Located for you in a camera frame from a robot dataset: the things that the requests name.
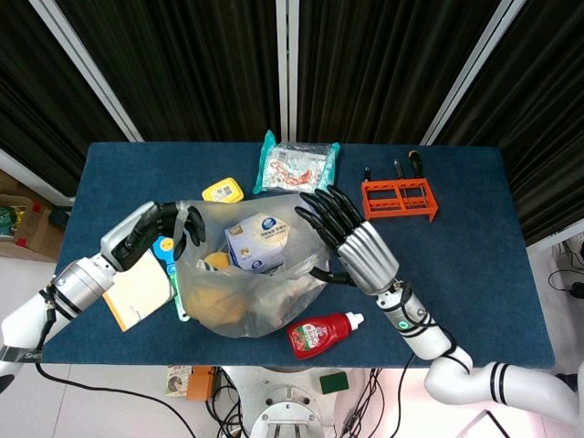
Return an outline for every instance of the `bottle label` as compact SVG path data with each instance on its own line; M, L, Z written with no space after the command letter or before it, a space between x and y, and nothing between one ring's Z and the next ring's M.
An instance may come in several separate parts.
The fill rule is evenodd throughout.
M314 349L326 339L328 333L327 326L303 324L293 331L294 347L298 351Z

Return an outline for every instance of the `beige notebook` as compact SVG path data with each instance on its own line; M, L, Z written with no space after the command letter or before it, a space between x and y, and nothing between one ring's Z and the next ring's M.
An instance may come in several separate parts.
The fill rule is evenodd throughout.
M114 285L103 294L109 310L126 331L172 299L168 277L151 251L130 270L113 277Z

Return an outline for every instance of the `curtain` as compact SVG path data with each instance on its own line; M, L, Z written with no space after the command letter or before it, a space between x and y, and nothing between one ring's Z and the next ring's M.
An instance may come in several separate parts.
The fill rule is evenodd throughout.
M279 137L274 1L57 2L144 140Z
M300 2L300 141L418 143L498 0Z
M28 2L0 2L0 39L0 147L74 196L89 144L125 138Z
M527 244L584 217L584 3L527 2L437 142L496 145Z

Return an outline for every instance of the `green sponge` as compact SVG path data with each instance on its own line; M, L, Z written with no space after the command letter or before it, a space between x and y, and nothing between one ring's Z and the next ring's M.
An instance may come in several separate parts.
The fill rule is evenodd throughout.
M345 371L320 377L320 389L322 390L323 394L344 391L348 388L349 381L347 380L347 373Z

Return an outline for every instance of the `white bottle cap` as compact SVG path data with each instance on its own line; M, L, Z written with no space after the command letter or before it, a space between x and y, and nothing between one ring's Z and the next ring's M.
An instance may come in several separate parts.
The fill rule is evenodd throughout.
M365 320L362 313L347 312L345 314L350 323L350 329L355 331L359 324Z

